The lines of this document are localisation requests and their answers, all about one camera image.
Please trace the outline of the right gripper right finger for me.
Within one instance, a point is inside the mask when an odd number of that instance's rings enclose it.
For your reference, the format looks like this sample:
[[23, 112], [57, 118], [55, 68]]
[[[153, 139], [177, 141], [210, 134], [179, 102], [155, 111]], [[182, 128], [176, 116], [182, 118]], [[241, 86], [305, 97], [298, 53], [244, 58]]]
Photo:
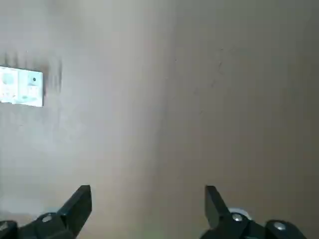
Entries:
[[242, 212], [231, 212], [214, 186], [205, 187], [205, 216], [209, 229], [202, 239], [306, 239], [290, 222], [269, 220], [262, 226]]

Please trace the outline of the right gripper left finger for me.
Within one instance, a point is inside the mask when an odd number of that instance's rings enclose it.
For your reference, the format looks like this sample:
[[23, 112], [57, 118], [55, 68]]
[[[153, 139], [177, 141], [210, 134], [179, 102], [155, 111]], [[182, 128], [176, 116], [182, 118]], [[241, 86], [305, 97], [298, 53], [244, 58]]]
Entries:
[[0, 222], [1, 239], [75, 239], [92, 212], [89, 185], [80, 186], [57, 212], [40, 215], [20, 227], [16, 221]]

